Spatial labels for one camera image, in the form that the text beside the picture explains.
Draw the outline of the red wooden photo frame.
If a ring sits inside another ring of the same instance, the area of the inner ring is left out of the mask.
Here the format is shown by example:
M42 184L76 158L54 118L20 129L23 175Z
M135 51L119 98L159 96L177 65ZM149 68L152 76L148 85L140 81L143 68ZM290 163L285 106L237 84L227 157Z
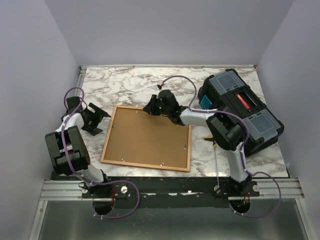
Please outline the red wooden photo frame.
M103 146L103 164L189 172L192 127L145 113L142 107L114 108Z

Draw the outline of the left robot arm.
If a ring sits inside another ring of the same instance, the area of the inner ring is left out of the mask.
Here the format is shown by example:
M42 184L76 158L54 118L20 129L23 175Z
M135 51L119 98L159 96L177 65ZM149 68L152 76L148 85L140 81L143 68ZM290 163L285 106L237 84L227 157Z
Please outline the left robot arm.
M62 177L77 177L85 189L93 187L99 197L107 197L111 191L109 179L103 170L92 165L81 130L96 136L103 131L98 125L110 115L93 103L83 107L79 96L64 100L66 113L60 127L44 137L53 170Z

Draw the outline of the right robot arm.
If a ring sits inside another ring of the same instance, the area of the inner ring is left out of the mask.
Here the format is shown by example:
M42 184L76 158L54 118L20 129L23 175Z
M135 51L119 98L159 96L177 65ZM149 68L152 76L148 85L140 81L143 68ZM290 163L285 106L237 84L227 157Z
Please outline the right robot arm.
M153 94L143 111L152 116L165 116L173 124L180 126L207 127L214 141L227 151L230 167L230 191L241 196L248 190L251 174L245 161L245 144L249 138L249 129L237 115L218 109L194 109L178 103L170 90Z

